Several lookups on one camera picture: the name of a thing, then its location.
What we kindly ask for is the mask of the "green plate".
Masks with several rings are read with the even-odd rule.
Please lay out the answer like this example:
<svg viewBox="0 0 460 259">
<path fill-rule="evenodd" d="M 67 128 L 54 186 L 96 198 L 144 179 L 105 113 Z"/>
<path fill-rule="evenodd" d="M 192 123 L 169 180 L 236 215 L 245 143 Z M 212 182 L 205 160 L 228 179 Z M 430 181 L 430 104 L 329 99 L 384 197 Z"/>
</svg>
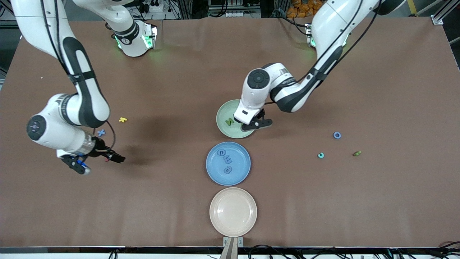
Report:
<svg viewBox="0 0 460 259">
<path fill-rule="evenodd" d="M 241 130 L 242 123 L 237 122 L 234 118 L 234 113 L 238 108 L 240 100 L 230 100 L 225 102 L 217 111 L 216 115 L 216 123 L 218 129 L 221 131 L 222 134 L 225 136 L 232 138 L 232 139 L 243 139 L 245 137 L 250 136 L 254 131 L 247 131 L 243 132 Z M 228 118 L 232 118 L 234 123 L 231 126 L 228 126 L 225 123 L 225 120 Z"/>
</svg>

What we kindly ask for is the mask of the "black table edge rail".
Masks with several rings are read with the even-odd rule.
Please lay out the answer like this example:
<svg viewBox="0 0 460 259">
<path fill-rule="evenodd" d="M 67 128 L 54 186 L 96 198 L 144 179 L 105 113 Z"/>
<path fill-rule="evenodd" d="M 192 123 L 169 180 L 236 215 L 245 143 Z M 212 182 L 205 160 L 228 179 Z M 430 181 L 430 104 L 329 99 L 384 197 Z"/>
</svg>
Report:
<svg viewBox="0 0 460 259">
<path fill-rule="evenodd" d="M 221 246 L 0 247 L 0 259 L 220 259 Z M 238 259 L 460 259 L 460 242 L 441 247 L 244 246 Z"/>
</svg>

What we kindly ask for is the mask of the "beige plate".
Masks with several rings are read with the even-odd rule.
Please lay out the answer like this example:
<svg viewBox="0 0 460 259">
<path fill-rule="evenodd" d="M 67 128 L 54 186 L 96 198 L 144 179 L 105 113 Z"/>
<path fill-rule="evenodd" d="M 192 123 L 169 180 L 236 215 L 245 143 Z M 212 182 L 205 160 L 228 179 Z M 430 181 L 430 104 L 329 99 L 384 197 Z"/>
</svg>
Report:
<svg viewBox="0 0 460 259">
<path fill-rule="evenodd" d="M 218 192 L 209 207 L 212 226 L 225 237 L 242 237 L 251 231 L 257 220 L 255 199 L 239 187 Z"/>
</svg>

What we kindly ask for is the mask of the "blue plate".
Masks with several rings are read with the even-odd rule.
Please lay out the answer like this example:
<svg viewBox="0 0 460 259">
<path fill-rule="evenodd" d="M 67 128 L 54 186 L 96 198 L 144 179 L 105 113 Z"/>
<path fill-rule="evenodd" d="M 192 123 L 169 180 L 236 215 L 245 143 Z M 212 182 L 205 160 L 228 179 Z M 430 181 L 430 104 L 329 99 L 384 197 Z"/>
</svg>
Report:
<svg viewBox="0 0 460 259">
<path fill-rule="evenodd" d="M 219 149 L 225 149 L 226 155 L 232 158 L 231 164 L 225 164 L 223 156 L 217 155 Z M 236 142 L 221 142 L 215 145 L 206 157 L 208 176 L 222 186 L 234 186 L 246 179 L 251 169 L 251 158 L 248 151 Z M 224 173 L 226 166 L 232 166 L 229 175 Z"/>
</svg>

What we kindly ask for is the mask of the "bag of orange items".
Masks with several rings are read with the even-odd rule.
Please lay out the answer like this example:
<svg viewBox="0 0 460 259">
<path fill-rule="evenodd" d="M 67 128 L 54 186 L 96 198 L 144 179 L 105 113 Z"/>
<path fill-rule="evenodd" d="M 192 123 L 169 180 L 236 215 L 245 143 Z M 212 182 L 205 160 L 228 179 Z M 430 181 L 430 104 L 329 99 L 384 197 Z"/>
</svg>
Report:
<svg viewBox="0 0 460 259">
<path fill-rule="evenodd" d="M 325 0 L 291 0 L 286 17 L 288 19 L 312 17 L 324 2 Z"/>
</svg>

